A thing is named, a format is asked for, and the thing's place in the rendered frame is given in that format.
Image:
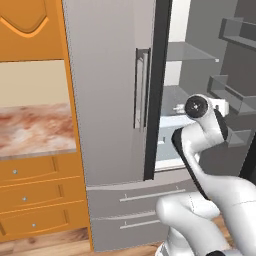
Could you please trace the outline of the glass fridge shelf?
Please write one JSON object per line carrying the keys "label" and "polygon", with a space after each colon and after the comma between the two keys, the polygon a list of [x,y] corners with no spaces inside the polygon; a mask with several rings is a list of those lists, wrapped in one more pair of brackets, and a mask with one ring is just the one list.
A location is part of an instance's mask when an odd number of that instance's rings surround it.
{"label": "glass fridge shelf", "polygon": [[177,104],[186,103],[189,95],[179,86],[164,86],[163,96],[162,96],[162,106],[161,115],[162,116],[173,116],[173,115],[183,115],[184,113],[177,113],[173,108]]}
{"label": "glass fridge shelf", "polygon": [[192,46],[187,42],[169,42],[167,49],[168,61],[188,61],[188,60],[214,60],[219,62],[217,57]]}

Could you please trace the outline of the pale fridge crisper drawer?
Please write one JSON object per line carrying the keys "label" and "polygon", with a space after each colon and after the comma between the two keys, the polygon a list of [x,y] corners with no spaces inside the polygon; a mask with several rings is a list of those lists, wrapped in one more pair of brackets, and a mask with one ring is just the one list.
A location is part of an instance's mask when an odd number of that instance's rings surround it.
{"label": "pale fridge crisper drawer", "polygon": [[185,126],[189,119],[185,115],[162,116],[160,118],[156,163],[160,166],[179,166],[182,160],[172,144],[173,132]]}

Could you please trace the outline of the grey fridge door bin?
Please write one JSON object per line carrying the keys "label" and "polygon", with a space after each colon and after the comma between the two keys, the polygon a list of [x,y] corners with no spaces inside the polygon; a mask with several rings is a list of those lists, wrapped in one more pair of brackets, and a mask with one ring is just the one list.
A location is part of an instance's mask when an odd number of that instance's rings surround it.
{"label": "grey fridge door bin", "polygon": [[208,93],[218,99],[225,99],[237,115],[256,114],[256,96],[245,96],[227,84],[227,75],[211,76]]}
{"label": "grey fridge door bin", "polygon": [[232,130],[228,129],[227,145],[228,147],[246,146],[252,137],[252,130]]}
{"label": "grey fridge door bin", "polygon": [[242,18],[223,18],[219,38],[256,51],[256,24]]}

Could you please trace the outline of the closed grey fridge door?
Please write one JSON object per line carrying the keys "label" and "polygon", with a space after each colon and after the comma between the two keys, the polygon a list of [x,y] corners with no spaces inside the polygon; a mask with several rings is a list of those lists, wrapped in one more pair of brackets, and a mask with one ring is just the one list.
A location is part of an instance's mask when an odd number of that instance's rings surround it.
{"label": "closed grey fridge door", "polygon": [[156,0],[63,0],[86,184],[143,178],[134,124],[136,49],[152,47]]}

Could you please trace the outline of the open grey fridge door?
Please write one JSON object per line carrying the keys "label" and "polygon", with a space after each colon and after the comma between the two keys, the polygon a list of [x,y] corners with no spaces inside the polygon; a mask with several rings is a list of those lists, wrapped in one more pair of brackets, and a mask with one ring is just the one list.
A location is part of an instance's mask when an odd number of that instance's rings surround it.
{"label": "open grey fridge door", "polygon": [[[256,0],[238,0],[232,18],[242,18],[245,22],[256,24]],[[227,75],[227,84],[239,93],[256,96],[256,51],[227,42],[218,75]],[[256,184],[256,114],[237,115],[230,108],[225,120],[228,129],[252,130],[249,143],[246,146],[228,147],[226,141],[203,152],[200,164],[208,174],[239,176]]]}

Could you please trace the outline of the grey fridge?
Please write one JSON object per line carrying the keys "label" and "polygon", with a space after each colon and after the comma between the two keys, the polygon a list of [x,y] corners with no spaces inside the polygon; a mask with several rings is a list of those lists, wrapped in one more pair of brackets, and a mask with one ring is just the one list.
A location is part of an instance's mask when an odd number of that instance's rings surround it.
{"label": "grey fridge", "polygon": [[[177,85],[189,97],[202,94],[212,100],[213,106],[229,114],[230,106],[225,99],[208,93],[209,78],[221,72],[227,42],[219,38],[223,18],[232,18],[238,0],[156,0],[153,39],[151,47],[150,77],[145,117],[145,153],[143,178],[128,183],[107,184],[89,187],[129,184],[148,180],[169,178],[191,179],[182,160],[179,166],[157,167],[156,154],[162,106],[163,87]],[[187,42],[192,46],[217,57],[214,60],[168,61],[169,42]]]}

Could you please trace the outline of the grey freezer drawer front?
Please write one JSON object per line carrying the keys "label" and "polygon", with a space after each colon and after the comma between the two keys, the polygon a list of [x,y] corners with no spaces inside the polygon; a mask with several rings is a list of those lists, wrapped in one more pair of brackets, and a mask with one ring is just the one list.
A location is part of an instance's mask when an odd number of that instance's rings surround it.
{"label": "grey freezer drawer front", "polygon": [[96,252],[119,250],[164,241],[168,227],[161,222],[120,230],[129,224],[159,220],[154,211],[91,220],[92,239]]}
{"label": "grey freezer drawer front", "polygon": [[194,182],[188,178],[184,180],[178,178],[174,181],[169,178],[161,178],[160,180],[129,184],[89,187],[87,195],[90,216],[103,218],[153,211],[158,198],[161,196],[128,202],[119,202],[119,199],[180,189],[185,189],[186,192],[197,190]]}

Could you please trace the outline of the orange drawer front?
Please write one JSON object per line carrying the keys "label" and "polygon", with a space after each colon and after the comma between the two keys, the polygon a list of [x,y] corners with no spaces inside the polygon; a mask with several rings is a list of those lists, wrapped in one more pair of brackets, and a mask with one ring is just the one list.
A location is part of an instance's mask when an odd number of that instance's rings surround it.
{"label": "orange drawer front", "polygon": [[81,161],[76,153],[0,161],[1,185],[81,175]]}
{"label": "orange drawer front", "polygon": [[0,188],[0,212],[83,200],[84,194],[85,187],[79,178],[4,187]]}
{"label": "orange drawer front", "polygon": [[79,229],[88,225],[87,206],[82,201],[9,212],[0,214],[0,241]]}

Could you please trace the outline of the orange cupboard door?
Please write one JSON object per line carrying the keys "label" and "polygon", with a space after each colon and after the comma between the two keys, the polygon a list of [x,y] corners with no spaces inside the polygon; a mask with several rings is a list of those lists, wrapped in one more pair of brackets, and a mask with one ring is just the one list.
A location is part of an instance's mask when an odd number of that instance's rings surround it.
{"label": "orange cupboard door", "polygon": [[62,59],[61,0],[0,0],[0,61]]}

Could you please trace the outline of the orange cabinet frame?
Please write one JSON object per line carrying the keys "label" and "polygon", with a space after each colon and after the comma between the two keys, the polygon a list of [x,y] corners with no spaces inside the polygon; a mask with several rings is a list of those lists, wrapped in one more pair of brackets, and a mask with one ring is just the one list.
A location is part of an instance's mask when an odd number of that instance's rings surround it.
{"label": "orange cabinet frame", "polygon": [[0,242],[88,223],[62,0],[0,0]]}

